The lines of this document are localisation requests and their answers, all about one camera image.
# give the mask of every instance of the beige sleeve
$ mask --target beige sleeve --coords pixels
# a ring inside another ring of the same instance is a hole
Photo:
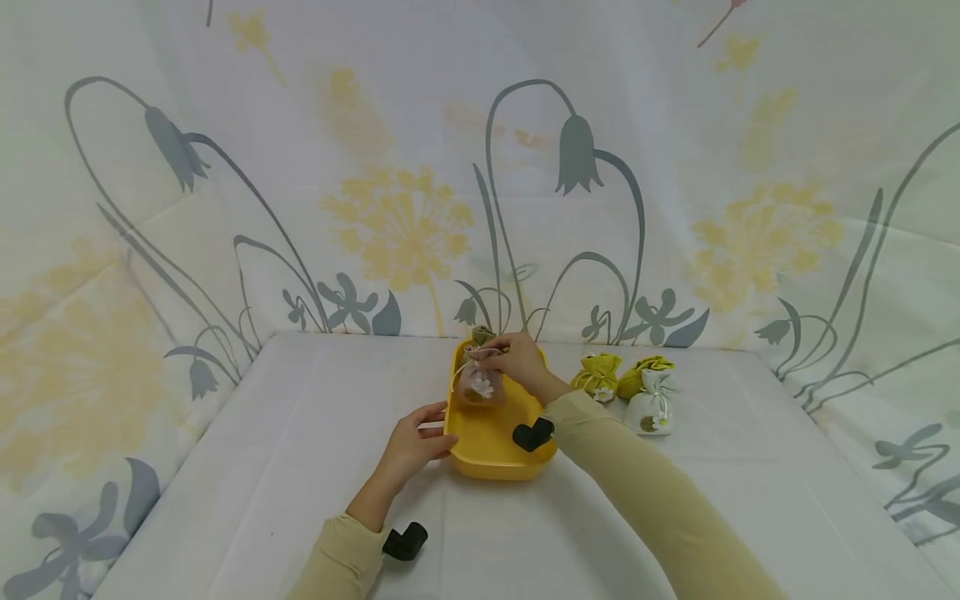
[[[328,519],[287,600],[363,600],[383,565],[386,538],[347,514]]]
[[[543,415],[560,450],[657,558],[678,600],[786,597],[693,482],[583,391],[561,396]]]

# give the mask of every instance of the yellow tray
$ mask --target yellow tray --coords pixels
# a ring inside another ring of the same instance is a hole
[[[453,352],[447,391],[444,433],[460,437],[450,452],[453,466],[474,479],[533,479],[557,453],[557,445],[551,440],[535,451],[527,452],[514,444],[513,435],[517,425],[533,425],[543,409],[536,398],[506,375],[503,377],[507,394],[504,406],[473,406],[454,397],[452,389],[457,358],[467,344],[472,344],[472,340],[465,340]]]

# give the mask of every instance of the drawstring bag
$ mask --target drawstring bag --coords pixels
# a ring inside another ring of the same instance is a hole
[[[479,365],[492,356],[503,352],[497,348],[464,348],[464,360],[454,374],[453,391],[457,398],[467,404],[478,406],[501,406],[507,401],[503,388],[503,375],[493,369],[484,369]]]
[[[629,400],[641,392],[646,392],[646,388],[643,386],[644,371],[666,371],[673,369],[673,367],[673,363],[659,355],[647,356],[638,360],[620,377],[620,383],[616,386],[616,394],[625,400]]]
[[[623,359],[606,352],[599,356],[584,356],[580,359],[580,369],[570,381],[570,385],[587,392],[597,402],[613,400],[616,391],[616,370]]]
[[[643,392],[630,400],[623,423],[641,436],[668,436],[675,419],[673,401],[680,392],[677,380],[669,372],[644,370]]]

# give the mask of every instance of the floral curtain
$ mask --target floral curtain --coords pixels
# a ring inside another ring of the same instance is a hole
[[[960,7],[53,4],[0,60],[7,597],[90,595],[276,331],[475,324],[759,353],[960,589]]]

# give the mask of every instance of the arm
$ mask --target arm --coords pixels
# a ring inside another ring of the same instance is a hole
[[[693,482],[587,394],[549,372],[529,335],[508,334],[488,346],[509,351],[483,366],[503,371],[540,401],[557,446],[643,540],[679,600],[785,598]]]
[[[363,600],[380,566],[383,531],[394,498],[432,460],[445,458],[457,443],[441,427],[446,402],[424,406],[401,419],[376,470],[347,511],[328,519],[287,600]]]

